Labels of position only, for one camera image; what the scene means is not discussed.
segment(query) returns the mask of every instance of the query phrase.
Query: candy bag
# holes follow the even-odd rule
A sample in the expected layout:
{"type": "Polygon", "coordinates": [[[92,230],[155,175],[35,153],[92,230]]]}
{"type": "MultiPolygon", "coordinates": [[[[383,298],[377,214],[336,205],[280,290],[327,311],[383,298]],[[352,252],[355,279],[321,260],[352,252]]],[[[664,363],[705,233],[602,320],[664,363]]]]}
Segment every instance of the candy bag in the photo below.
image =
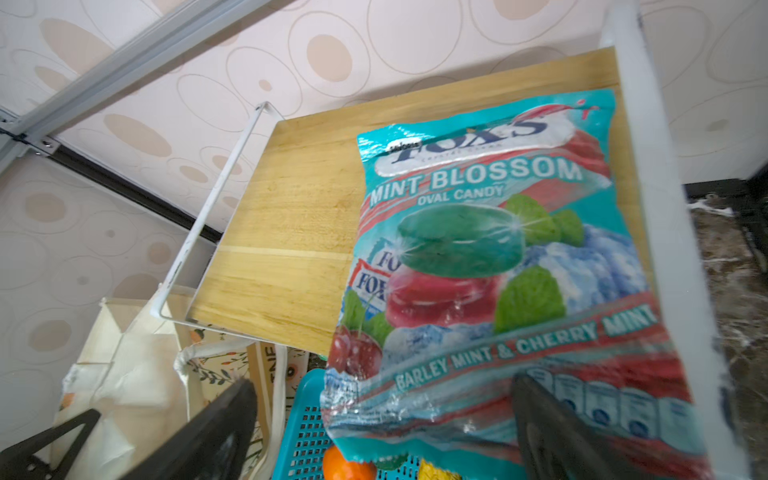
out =
{"type": "Polygon", "coordinates": [[[525,478],[525,373],[639,468],[709,474],[617,208],[614,109],[585,91],[358,136],[366,197],[321,397],[345,458],[525,478]]]}

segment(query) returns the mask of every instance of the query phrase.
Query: wall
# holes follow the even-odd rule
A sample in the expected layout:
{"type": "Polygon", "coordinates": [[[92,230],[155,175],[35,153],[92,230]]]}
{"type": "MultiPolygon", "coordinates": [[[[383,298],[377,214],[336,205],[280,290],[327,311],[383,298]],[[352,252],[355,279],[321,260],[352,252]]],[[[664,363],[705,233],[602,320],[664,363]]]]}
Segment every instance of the wall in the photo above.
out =
{"type": "MultiPolygon", "coordinates": [[[[148,299],[187,231],[29,156],[0,179],[0,449],[49,428],[105,296],[148,299]]],[[[196,286],[214,246],[185,268],[196,286]]]]}
{"type": "MultiPolygon", "coordinates": [[[[0,74],[51,92],[48,70],[75,78],[126,32],[140,31],[179,2],[6,1],[0,7],[0,31],[6,32],[0,74]],[[51,25],[64,28],[61,22],[78,35],[53,35],[51,25]],[[86,37],[106,47],[81,48],[86,37]]],[[[279,0],[59,137],[196,214],[260,102],[299,117],[576,55],[597,46],[609,4],[279,0]]],[[[768,2],[641,0],[641,8],[682,181],[749,177],[768,158],[768,2]]],[[[16,81],[0,82],[0,100],[35,98],[16,87],[16,81]]],[[[266,143],[262,133],[258,127],[246,146],[212,226],[222,229],[234,212],[266,143]]]]}

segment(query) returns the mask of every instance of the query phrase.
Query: orange fruit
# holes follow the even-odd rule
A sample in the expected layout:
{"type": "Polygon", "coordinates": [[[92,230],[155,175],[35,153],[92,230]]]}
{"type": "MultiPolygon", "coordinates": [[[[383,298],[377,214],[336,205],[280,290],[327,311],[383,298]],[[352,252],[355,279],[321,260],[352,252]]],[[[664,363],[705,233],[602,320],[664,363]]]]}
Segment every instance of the orange fruit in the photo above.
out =
{"type": "Polygon", "coordinates": [[[334,445],[323,456],[323,476],[326,480],[374,480],[376,467],[372,463],[346,461],[334,445]]]}

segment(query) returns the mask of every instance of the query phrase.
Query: wooden board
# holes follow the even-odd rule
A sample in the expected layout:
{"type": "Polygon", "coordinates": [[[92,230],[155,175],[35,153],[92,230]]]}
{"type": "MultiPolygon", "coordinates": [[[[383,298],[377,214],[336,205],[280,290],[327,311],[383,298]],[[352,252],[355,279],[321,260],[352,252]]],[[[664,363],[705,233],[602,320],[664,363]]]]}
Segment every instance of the wooden board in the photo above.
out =
{"type": "Polygon", "coordinates": [[[627,118],[614,51],[608,48],[280,122],[190,317],[327,354],[365,195],[358,134],[597,88],[617,93],[611,167],[620,207],[650,275],[627,118]]]}

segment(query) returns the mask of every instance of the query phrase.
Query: marble countertop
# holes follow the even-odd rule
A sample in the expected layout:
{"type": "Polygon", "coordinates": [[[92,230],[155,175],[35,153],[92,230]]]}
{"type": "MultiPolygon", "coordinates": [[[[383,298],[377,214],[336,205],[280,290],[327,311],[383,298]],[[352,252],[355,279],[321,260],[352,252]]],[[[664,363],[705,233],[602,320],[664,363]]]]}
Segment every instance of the marble countertop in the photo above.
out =
{"type": "Polygon", "coordinates": [[[733,377],[736,428],[753,478],[768,479],[768,279],[724,200],[701,200],[690,212],[733,377]]]}

